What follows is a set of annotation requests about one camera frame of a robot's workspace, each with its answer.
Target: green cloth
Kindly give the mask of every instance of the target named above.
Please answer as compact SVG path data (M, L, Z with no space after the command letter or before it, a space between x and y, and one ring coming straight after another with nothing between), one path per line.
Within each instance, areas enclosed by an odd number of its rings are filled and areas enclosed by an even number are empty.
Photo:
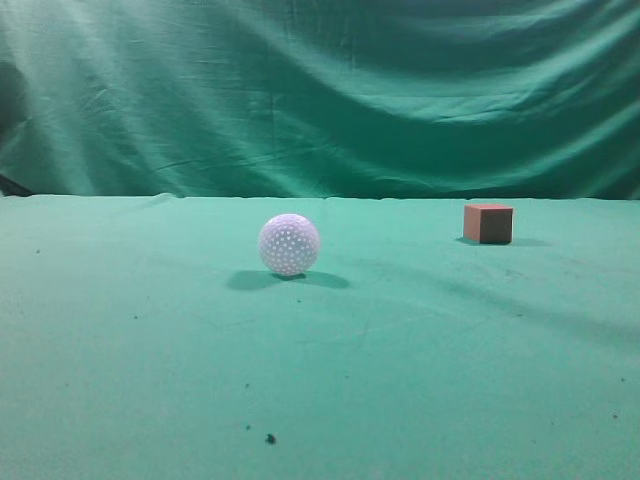
M0 477L640 478L640 202L465 203L0 199Z
M638 0L3 0L0 175L78 195L638 199L639 25Z

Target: ball dimple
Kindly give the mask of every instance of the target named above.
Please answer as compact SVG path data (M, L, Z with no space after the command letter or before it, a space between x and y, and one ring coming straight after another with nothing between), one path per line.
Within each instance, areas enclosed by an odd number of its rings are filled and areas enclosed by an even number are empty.
M260 256L274 272L293 276L311 267L320 250L320 235L307 218L293 213L270 219L260 232Z

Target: green tablecloth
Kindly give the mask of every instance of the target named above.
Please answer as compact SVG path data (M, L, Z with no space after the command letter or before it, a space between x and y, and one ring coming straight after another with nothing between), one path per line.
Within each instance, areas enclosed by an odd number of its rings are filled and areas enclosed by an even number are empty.
M640 202L465 203L0 199L0 478L640 478Z

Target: cube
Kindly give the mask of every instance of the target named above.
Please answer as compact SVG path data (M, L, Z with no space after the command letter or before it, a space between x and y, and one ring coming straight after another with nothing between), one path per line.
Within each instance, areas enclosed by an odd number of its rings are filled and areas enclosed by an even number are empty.
M513 208L498 204L464 206L464 237L478 243L511 243Z

